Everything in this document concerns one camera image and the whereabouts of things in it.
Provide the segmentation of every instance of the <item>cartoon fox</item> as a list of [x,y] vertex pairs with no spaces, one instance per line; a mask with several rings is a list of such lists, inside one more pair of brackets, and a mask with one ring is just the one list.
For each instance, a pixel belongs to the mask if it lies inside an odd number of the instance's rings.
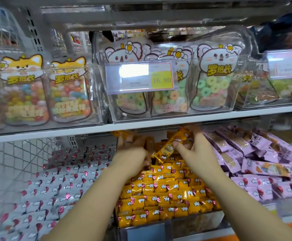
[[42,56],[40,54],[33,55],[30,58],[26,58],[26,55],[22,55],[18,60],[14,60],[5,56],[0,62],[0,78],[8,80],[8,77],[12,76],[29,76],[34,75],[34,78],[43,76],[42,70]]
[[53,70],[54,73],[49,75],[49,78],[52,80],[55,80],[56,74],[68,75],[77,73],[78,76],[82,76],[86,72],[84,68],[86,65],[86,59],[84,57],[79,57],[75,61],[71,61],[71,59],[68,58],[64,63],[54,61],[51,65],[53,68],[56,68],[56,70]]

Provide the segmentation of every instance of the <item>yellow price label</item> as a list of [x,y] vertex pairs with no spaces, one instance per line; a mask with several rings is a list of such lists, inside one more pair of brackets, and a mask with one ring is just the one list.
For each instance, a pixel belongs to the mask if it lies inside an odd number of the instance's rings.
[[172,71],[158,71],[151,73],[153,89],[173,89]]

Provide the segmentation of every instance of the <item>hand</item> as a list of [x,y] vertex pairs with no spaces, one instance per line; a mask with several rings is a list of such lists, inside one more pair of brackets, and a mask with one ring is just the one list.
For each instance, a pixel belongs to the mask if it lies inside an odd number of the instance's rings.
[[179,142],[173,141],[173,147],[181,154],[186,164],[197,176],[202,178],[204,182],[209,182],[217,174],[223,173],[212,145],[200,132],[198,126],[186,126],[185,128],[193,132],[194,144],[192,146],[184,146]]
[[120,135],[117,153],[108,168],[116,169],[116,172],[123,175],[126,181],[136,176],[144,166],[149,166],[151,157],[143,148],[145,139],[146,136],[140,136],[133,141],[133,135],[129,135],[124,141]]

